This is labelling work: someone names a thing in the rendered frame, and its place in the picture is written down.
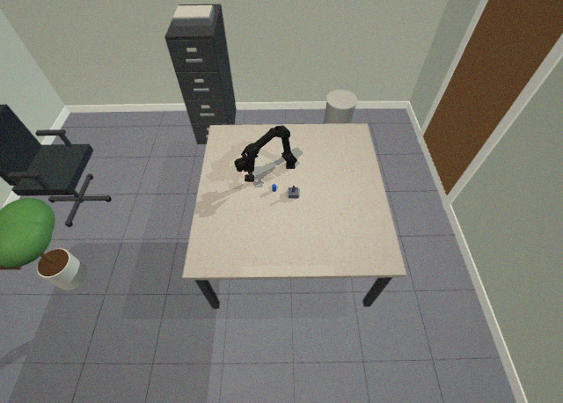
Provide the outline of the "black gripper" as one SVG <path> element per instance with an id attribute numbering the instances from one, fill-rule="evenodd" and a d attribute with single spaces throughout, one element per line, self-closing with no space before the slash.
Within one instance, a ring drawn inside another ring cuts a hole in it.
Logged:
<path id="1" fill-rule="evenodd" d="M 245 181 L 254 182 L 254 175 L 252 174 L 252 172 L 254 172 L 254 165 L 247 165 L 246 171 L 248 174 L 245 175 Z"/>

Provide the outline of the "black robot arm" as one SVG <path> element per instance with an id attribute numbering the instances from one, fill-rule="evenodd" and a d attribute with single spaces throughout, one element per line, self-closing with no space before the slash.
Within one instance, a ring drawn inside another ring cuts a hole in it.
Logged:
<path id="1" fill-rule="evenodd" d="M 260 149 L 267 144 L 270 140 L 274 137 L 280 137 L 282 140 L 282 145 L 284 152 L 282 153 L 282 157 L 287 161 L 286 162 L 286 169 L 295 169 L 295 162 L 297 159 L 294 157 L 290 150 L 289 145 L 289 138 L 290 138 L 290 131 L 284 126 L 276 126 L 275 128 L 269 129 L 269 131 L 264 134 L 257 142 L 250 143 L 247 145 L 242 152 L 242 157 L 235 160 L 234 164 L 237 168 L 238 172 L 246 172 L 247 165 L 254 165 L 255 158 L 258 157 L 258 153 Z M 247 156 L 246 156 L 246 154 Z"/>

